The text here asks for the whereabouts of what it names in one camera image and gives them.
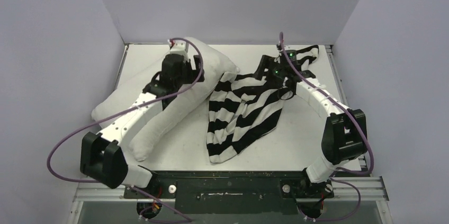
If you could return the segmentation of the black white striped pillowcase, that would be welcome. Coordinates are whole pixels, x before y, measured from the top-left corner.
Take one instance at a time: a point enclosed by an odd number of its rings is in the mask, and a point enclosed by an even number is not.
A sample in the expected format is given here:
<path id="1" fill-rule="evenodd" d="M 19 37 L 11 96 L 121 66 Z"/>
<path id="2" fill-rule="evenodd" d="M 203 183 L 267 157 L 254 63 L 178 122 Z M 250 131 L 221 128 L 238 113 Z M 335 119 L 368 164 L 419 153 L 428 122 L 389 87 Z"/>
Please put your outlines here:
<path id="1" fill-rule="evenodd" d="M 273 131 L 284 102 L 292 98 L 286 87 L 257 80 L 252 74 L 223 73 L 209 98 L 206 148 L 209 161 L 220 164 L 240 154 Z"/>

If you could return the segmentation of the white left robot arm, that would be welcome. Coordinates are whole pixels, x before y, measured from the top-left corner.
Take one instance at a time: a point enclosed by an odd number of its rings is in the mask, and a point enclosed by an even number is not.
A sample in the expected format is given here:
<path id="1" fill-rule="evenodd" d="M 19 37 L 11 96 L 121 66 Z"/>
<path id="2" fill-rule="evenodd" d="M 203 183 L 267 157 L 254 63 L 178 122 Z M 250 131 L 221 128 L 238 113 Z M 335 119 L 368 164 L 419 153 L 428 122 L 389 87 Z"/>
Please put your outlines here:
<path id="1" fill-rule="evenodd" d="M 196 68 L 185 50 L 169 51 L 157 72 L 138 95 L 126 114 L 94 134 L 83 136 L 80 171 L 108 186 L 137 186 L 138 191 L 150 198 L 158 192 L 158 182 L 151 170 L 138 164 L 129 164 L 121 145 L 132 139 L 152 118 L 161 113 L 180 94 L 180 88 L 204 80 L 200 72 L 200 55 L 194 56 Z"/>

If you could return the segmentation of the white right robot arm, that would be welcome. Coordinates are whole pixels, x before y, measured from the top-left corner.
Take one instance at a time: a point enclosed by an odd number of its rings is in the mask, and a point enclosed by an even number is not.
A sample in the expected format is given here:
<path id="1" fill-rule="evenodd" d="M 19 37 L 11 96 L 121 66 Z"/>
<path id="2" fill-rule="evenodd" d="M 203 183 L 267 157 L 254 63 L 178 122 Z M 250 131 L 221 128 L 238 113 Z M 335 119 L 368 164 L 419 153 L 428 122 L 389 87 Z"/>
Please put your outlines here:
<path id="1" fill-rule="evenodd" d="M 300 181 L 300 191 L 313 196 L 320 191 L 321 182 L 350 160 L 370 153 L 367 145 L 366 117 L 361 110 L 341 104 L 309 70 L 301 66 L 293 52 L 281 52 L 278 57 L 263 55 L 254 73 L 256 79 L 266 79 L 285 88 L 309 104 L 325 120 L 321 154 L 306 168 L 306 178 Z"/>

